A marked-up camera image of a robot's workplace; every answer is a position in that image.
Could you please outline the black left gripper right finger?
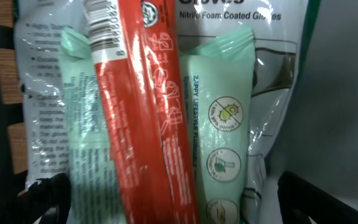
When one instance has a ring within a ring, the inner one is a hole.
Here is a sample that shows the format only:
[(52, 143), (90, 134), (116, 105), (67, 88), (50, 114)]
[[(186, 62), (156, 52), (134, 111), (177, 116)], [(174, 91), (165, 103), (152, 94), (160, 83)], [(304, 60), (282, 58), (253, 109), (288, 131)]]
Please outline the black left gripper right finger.
[(277, 195), (284, 224), (358, 224), (358, 210), (292, 172), (280, 176)]

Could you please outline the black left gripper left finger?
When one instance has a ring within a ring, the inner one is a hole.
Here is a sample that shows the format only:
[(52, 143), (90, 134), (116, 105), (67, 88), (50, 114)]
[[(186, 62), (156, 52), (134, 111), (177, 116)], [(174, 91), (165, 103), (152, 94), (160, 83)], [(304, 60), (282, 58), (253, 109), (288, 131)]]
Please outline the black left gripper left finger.
[(26, 192), (0, 208), (0, 224), (66, 224), (71, 208), (71, 184), (66, 174), (38, 179)]

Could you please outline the mint green wipes packet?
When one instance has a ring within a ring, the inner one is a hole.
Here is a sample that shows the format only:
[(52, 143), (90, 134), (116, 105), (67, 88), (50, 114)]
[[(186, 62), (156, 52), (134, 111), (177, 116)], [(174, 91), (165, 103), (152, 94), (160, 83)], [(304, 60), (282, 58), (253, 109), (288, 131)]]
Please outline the mint green wipes packet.
[[(63, 33), (60, 60), (70, 145), (70, 223), (125, 223), (93, 50), (73, 30)], [(180, 56), (188, 133), (203, 223), (238, 223), (246, 181), (254, 34), (241, 26)]]

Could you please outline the red sachet stick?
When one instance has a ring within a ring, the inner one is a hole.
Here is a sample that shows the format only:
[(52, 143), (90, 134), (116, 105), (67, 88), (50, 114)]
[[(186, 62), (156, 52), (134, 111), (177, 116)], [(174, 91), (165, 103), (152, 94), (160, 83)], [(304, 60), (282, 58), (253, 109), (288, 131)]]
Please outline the red sachet stick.
[(199, 223), (173, 1), (84, 1), (128, 223)]

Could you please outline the green white gloves packet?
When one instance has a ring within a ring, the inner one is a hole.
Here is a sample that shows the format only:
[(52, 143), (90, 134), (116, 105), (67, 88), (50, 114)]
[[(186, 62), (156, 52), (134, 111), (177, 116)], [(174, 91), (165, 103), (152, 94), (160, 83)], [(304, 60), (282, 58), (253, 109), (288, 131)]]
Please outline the green white gloves packet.
[[(265, 157), (281, 128), (318, 1), (177, 1), (179, 47), (191, 50), (243, 24), (255, 35), (256, 65), (250, 101), (250, 146), (247, 183), (241, 198), (241, 222), (259, 220)], [(80, 1), (14, 2), (16, 60), (24, 98), (28, 174), (37, 179), (68, 172), (62, 159), (47, 156), (67, 146), (58, 48), (64, 27), (85, 31)]]

